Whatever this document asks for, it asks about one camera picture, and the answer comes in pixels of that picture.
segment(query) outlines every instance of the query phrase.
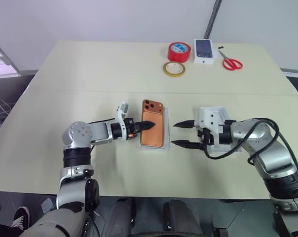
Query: white wall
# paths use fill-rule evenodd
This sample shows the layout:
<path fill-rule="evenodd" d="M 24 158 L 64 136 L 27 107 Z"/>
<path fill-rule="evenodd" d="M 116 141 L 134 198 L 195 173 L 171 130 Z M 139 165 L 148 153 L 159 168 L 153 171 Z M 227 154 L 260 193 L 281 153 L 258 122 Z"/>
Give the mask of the white wall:
<path fill-rule="evenodd" d="M 35 70 L 59 40 L 192 43 L 214 2 L 0 0 L 0 47 L 19 70 Z"/>
<path fill-rule="evenodd" d="M 261 44 L 281 68 L 298 70 L 298 0 L 223 0 L 210 38 Z"/>

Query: sneaker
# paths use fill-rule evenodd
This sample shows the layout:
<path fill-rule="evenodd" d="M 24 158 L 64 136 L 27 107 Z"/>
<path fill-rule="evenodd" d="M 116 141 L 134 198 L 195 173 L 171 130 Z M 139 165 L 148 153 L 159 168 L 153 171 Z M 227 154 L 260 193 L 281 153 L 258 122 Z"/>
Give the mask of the sneaker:
<path fill-rule="evenodd" d="M 18 210 L 15 213 L 14 221 L 11 225 L 13 228 L 19 228 L 21 230 L 26 230 L 29 228 L 29 222 L 30 222 L 30 214 L 29 209 L 25 206 L 22 206 L 18 208 Z"/>

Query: tape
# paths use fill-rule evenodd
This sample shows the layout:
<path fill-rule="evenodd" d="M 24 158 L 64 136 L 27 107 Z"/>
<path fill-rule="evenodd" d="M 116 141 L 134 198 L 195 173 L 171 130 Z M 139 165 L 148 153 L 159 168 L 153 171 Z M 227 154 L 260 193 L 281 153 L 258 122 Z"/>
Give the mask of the tape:
<path fill-rule="evenodd" d="M 185 63 L 190 54 L 191 48 L 188 44 L 176 42 L 169 45 L 168 59 L 170 61 Z"/>
<path fill-rule="evenodd" d="M 185 73 L 185 66 L 178 62 L 167 62 L 163 65 L 163 72 L 171 77 L 179 77 Z"/>

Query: smartphone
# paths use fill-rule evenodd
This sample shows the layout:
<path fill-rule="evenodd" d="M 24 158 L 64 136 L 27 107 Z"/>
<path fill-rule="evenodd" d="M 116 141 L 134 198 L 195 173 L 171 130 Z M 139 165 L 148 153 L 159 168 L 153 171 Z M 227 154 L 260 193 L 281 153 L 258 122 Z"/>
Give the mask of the smartphone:
<path fill-rule="evenodd" d="M 212 46 L 208 39 L 196 39 L 196 52 L 198 57 L 212 58 Z"/>
<path fill-rule="evenodd" d="M 141 145 L 150 147 L 163 146 L 163 104 L 152 100 L 142 102 L 142 121 L 150 121 L 155 125 L 141 132 Z"/>

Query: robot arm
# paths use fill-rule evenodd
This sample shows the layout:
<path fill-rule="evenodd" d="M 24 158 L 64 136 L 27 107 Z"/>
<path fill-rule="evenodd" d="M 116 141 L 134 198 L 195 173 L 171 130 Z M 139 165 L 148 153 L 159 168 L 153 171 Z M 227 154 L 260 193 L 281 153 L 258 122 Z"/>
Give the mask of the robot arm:
<path fill-rule="evenodd" d="M 91 146 L 128 140 L 150 129 L 149 121 L 134 123 L 125 118 L 128 104 L 122 102 L 115 118 L 93 123 L 75 122 L 63 134 L 63 169 L 56 199 L 57 210 L 47 213 L 22 237 L 78 237 L 88 226 L 91 211 L 99 205 L 98 182 L 92 179 Z"/>
<path fill-rule="evenodd" d="M 200 142 L 172 142 L 185 148 L 204 150 L 211 159 L 221 159 L 240 147 L 244 148 L 250 155 L 248 163 L 256 167 L 275 206 L 283 211 L 298 211 L 298 164 L 290 147 L 285 148 L 277 141 L 279 135 L 287 144 L 277 124 L 270 119 L 236 122 L 227 118 L 224 107 L 202 107 L 195 120 L 175 125 L 197 128 Z M 268 125 L 276 130 L 276 136 L 271 135 Z M 228 146 L 229 151 L 218 157 L 209 154 L 222 146 Z"/>

